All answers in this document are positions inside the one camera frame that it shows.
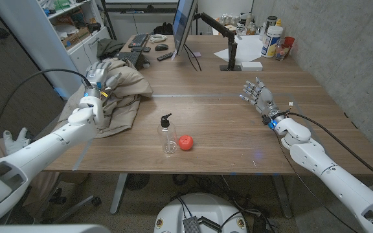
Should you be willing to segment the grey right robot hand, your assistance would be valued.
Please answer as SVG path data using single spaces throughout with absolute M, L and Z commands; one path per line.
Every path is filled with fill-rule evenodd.
M 262 122 L 271 129 L 285 119 L 285 112 L 279 110 L 273 94 L 258 77 L 255 82 L 246 81 L 243 92 L 245 95 L 241 94 L 240 98 L 254 106 L 261 114 Z

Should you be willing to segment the person's white gloved hand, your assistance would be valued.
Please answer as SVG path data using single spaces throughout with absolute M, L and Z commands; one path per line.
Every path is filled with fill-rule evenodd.
M 30 144 L 31 139 L 27 138 L 27 133 L 28 129 L 22 128 L 17 136 L 17 139 L 14 140 L 10 131 L 5 130 L 3 132 L 5 150 L 8 155 L 15 153 Z

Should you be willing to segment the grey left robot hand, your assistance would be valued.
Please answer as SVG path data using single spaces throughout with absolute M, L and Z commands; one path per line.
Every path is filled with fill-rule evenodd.
M 111 62 L 96 62 L 86 70 L 85 77 L 89 84 L 85 88 L 84 96 L 94 96 L 97 98 L 108 98 L 118 85 L 121 73 L 108 74 Z

